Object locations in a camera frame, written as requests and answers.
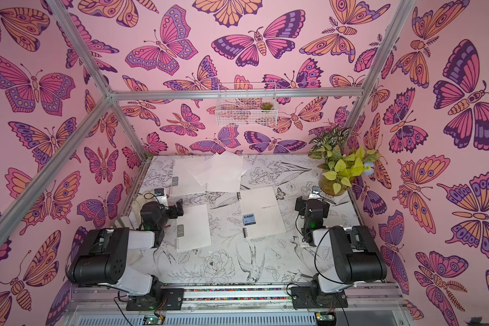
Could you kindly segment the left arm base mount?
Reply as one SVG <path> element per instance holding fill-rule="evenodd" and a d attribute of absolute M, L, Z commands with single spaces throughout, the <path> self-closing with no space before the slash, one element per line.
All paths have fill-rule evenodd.
<path fill-rule="evenodd" d="M 130 296 L 126 303 L 129 312 L 143 311 L 180 311 L 185 289 L 165 288 L 154 290 L 145 296 Z"/>

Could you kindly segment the CAMP B5 spiral notebook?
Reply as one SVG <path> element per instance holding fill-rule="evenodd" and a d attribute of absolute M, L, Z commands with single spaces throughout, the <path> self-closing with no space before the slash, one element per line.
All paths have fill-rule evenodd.
<path fill-rule="evenodd" d="M 286 227 L 272 186 L 239 192 L 243 236 L 246 239 L 284 234 Z"/>

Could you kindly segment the white spiral notebook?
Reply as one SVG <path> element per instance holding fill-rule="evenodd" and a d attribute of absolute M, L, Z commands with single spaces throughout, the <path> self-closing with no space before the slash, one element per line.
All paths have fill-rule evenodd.
<path fill-rule="evenodd" d="M 203 157 L 190 156 L 188 158 L 176 158 L 173 163 L 171 182 L 171 196 L 185 196 L 201 194 L 206 191 L 204 183 L 199 183 L 191 172 L 191 168 L 203 163 Z"/>

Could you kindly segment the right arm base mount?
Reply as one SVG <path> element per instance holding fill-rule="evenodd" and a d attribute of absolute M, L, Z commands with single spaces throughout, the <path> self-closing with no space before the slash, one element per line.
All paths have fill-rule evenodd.
<path fill-rule="evenodd" d="M 291 286 L 287 293 L 295 309 L 328 309 L 348 308 L 349 304 L 343 291 L 322 293 L 309 286 Z"/>

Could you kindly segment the torn white lined page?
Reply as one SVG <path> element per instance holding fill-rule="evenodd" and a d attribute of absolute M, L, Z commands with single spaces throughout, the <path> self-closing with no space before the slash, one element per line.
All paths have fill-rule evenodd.
<path fill-rule="evenodd" d="M 229 152 L 215 154 L 208 160 L 192 167 L 190 171 L 203 182 L 220 177 L 223 179 L 241 177 L 243 175 L 243 157 Z"/>

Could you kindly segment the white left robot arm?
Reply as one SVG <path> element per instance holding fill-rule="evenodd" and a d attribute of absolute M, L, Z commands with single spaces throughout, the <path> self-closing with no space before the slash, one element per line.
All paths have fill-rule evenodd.
<path fill-rule="evenodd" d="M 140 210 L 140 230 L 103 228 L 89 232 L 67 269 L 68 280 L 81 286 L 104 286 L 127 293 L 137 299 L 161 298 L 158 277 L 143 274 L 127 263 L 129 251 L 157 249 L 169 220 L 184 214 L 183 201 L 166 206 L 150 201 Z"/>

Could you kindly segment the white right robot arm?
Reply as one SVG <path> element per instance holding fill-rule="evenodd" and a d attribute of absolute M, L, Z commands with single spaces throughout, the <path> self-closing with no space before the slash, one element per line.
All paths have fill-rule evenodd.
<path fill-rule="evenodd" d="M 326 227 L 324 219 L 330 211 L 330 202 L 324 198 L 296 199 L 294 211 L 302 219 L 298 232 L 302 242 L 315 248 L 327 249 L 333 266 L 322 272 L 314 257 L 316 276 L 313 283 L 321 294 L 338 293 L 357 283 L 373 283 L 387 278 L 387 267 L 368 227 L 340 225 Z"/>

